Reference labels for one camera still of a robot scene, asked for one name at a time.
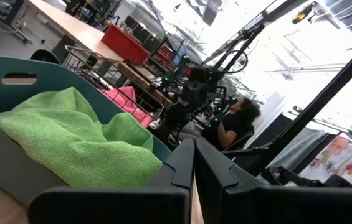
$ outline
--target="bin handle cutout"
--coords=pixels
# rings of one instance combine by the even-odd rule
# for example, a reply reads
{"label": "bin handle cutout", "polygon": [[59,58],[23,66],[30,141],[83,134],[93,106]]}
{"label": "bin handle cutout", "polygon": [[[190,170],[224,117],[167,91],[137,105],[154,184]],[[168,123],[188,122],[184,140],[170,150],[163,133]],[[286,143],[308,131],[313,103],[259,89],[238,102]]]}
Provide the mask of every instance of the bin handle cutout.
{"label": "bin handle cutout", "polygon": [[8,73],[1,79],[4,85],[33,85],[36,81],[37,75],[34,73],[17,72]]}

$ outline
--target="green towel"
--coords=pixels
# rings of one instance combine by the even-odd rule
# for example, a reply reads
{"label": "green towel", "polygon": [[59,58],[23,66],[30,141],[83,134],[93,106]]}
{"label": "green towel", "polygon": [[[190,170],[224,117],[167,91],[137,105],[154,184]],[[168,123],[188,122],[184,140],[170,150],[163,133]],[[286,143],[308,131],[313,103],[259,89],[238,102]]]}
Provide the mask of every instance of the green towel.
{"label": "green towel", "polygon": [[32,96],[0,113],[0,129],[71,187],[139,187],[161,167],[132,115],[101,124],[74,88]]}

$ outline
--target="pink cloth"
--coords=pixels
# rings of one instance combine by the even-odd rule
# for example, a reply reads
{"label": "pink cloth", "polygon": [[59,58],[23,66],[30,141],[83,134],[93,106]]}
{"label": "pink cloth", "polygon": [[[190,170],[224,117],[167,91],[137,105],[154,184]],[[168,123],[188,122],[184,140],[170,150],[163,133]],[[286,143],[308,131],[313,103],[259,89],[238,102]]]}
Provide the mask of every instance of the pink cloth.
{"label": "pink cloth", "polygon": [[104,91],[104,95],[112,100],[124,112],[131,113],[144,128],[147,128],[152,122],[152,117],[140,110],[136,103],[134,103],[136,101],[134,88],[132,86],[126,86],[119,88],[119,90],[120,91],[117,89],[107,90]]}

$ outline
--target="metal cart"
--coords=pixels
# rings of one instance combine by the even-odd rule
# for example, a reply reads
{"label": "metal cart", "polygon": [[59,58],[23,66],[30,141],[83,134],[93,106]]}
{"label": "metal cart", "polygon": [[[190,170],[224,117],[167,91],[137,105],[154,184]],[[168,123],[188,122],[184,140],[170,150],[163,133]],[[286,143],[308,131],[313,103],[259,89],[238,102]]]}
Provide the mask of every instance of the metal cart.
{"label": "metal cart", "polygon": [[[164,105],[141,86],[145,80],[136,82],[121,72],[117,63],[108,61],[98,53],[68,45],[65,49],[69,52],[63,63],[65,68],[89,81],[123,111],[131,113],[138,122],[148,117],[152,121],[158,119]],[[127,86],[133,87],[134,96],[125,91],[124,87]]]}

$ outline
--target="teal plastic bin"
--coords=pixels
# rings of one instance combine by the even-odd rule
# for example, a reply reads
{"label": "teal plastic bin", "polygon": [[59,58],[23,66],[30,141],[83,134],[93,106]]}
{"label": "teal plastic bin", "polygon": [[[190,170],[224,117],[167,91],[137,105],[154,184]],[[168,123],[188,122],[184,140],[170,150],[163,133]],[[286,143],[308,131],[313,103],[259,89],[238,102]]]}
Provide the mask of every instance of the teal plastic bin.
{"label": "teal plastic bin", "polygon": [[[3,84],[3,77],[10,73],[37,75],[37,80],[31,85]],[[0,113],[11,110],[38,93],[60,91],[69,87],[74,87],[83,94],[101,123],[108,123],[115,114],[122,113],[121,109],[93,85],[60,65],[0,56]],[[171,154],[170,150],[156,137],[154,137],[153,153],[162,162]],[[0,131],[0,187],[2,189],[26,206],[39,193],[63,185],[66,184],[61,179],[30,159],[16,142]]]}

